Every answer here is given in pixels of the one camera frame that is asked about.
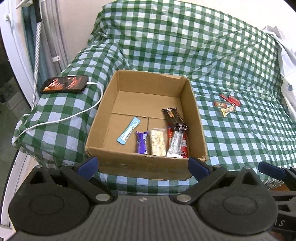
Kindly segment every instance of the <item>cardboard box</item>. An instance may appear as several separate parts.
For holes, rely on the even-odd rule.
[[[98,157],[100,172],[161,180],[190,178],[186,158],[135,153],[136,131],[166,128],[167,122],[161,110],[171,107],[177,107],[189,128],[187,146],[190,156],[207,156],[200,115],[187,78],[141,71],[116,71],[99,105],[85,147],[88,155]],[[135,116],[141,123],[124,145],[118,143],[117,138]]]

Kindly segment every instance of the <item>black pole handle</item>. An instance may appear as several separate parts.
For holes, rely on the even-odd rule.
[[[40,13],[40,1],[39,0],[33,0],[34,10],[35,10],[35,16],[37,23],[40,23],[42,21],[41,13]]]

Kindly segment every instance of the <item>blue stick packet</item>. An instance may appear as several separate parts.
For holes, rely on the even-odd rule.
[[[148,154],[147,152],[147,145],[146,145],[146,139],[148,132],[137,132],[137,153],[138,154]]]
[[[130,122],[129,126],[126,128],[126,130],[121,134],[120,137],[118,137],[117,141],[124,145],[133,132],[133,130],[137,127],[138,124],[140,124],[140,120],[137,117],[134,117],[133,120]]]

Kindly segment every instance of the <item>teal curtain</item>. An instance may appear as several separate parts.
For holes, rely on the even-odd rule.
[[[35,64],[35,43],[36,43],[36,18],[33,5],[29,7],[22,8],[22,16],[24,21],[25,35],[26,35],[26,44],[30,57],[30,62],[32,70],[34,72]],[[42,49],[42,44],[40,42],[40,53],[39,53],[39,75],[38,75],[38,94],[40,96],[40,88],[42,84],[49,78],[48,70],[46,67],[44,52]]]

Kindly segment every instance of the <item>gingham fabric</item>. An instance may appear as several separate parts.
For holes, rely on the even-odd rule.
[[[62,72],[88,75],[104,88],[115,70],[184,75],[191,80],[200,111],[209,165],[228,170],[258,163],[295,166],[294,122],[281,104],[276,42],[268,34],[222,12],[178,1],[116,1],[99,13],[88,46]],[[95,104],[99,89],[82,94],[43,95],[20,119],[13,144],[48,167],[81,162],[96,109],[70,120],[38,127],[16,140],[25,128],[54,121]],[[219,94],[242,103],[223,117]],[[157,181],[110,176],[96,178],[119,194],[178,193],[197,181]]]

